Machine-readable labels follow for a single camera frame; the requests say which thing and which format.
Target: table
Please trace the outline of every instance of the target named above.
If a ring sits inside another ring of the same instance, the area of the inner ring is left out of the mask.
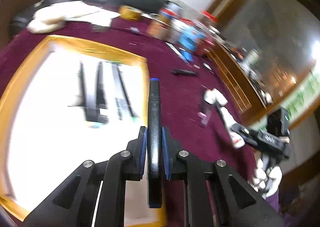
[[[245,179],[252,176],[255,161],[252,149],[244,146],[232,148],[227,131],[215,110],[209,124],[203,127],[197,117],[203,87],[217,88],[228,100],[226,108],[240,121],[233,98],[223,81],[202,68],[203,59],[194,57],[200,69],[190,68],[177,57],[165,42],[145,35],[150,20],[141,18],[139,22],[116,18],[106,32],[92,32],[91,25],[80,22],[67,22],[65,27],[52,34],[73,36],[111,45],[147,58],[150,78],[160,80],[162,102],[162,125],[169,126],[172,136],[180,140],[184,149],[202,160],[214,162],[224,159]],[[131,33],[130,27],[137,27],[143,34]],[[22,31],[0,53],[0,94],[22,61],[32,49],[48,34],[31,34]],[[215,74],[216,65],[209,61]],[[174,76],[170,69],[192,69],[197,77]],[[164,181],[168,224],[183,224],[183,188],[181,182]]]

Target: tape roll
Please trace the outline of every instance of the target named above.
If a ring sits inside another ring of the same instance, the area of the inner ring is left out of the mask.
[[[142,14],[142,11],[134,7],[121,6],[119,8],[119,14],[121,14],[121,18],[126,20],[138,20]]]

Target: silver bolt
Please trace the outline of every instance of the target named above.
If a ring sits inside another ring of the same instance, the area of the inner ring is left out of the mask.
[[[227,164],[227,163],[226,163],[223,159],[217,160],[217,165],[218,165],[218,166],[224,167],[226,164]]]
[[[130,156],[130,151],[124,150],[124,151],[122,151],[122,152],[120,153],[120,155],[121,155],[122,157],[126,158],[126,157]]]
[[[189,156],[189,152],[186,151],[186,150],[181,150],[181,151],[179,152],[179,156],[185,158],[185,157]]]
[[[86,167],[86,168],[88,168],[88,167],[90,167],[92,165],[93,165],[93,162],[91,160],[87,160],[87,161],[83,162],[83,166]]]

